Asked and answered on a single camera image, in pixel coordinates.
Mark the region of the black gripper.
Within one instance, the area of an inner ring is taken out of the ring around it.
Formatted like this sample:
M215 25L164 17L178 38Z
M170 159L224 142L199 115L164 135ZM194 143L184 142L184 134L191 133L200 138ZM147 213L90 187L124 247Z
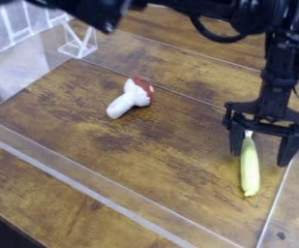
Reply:
M240 154L244 131L280 137L278 165L286 167L299 151L299 112L288 107L299 77L262 72L260 93L251 102L227 102L223 124L230 130L231 154Z

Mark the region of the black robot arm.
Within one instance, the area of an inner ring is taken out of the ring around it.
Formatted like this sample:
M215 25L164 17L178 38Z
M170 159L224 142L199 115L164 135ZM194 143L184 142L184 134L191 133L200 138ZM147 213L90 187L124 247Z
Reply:
M235 43L266 36L266 67L256 100L227 102L223 124L230 130L231 154L240 154L247 130L280 137L278 165L299 151L299 112L288 107L299 82L299 0L24 0L59 9L104 33L116 28L126 12L160 5L187 16L203 37Z

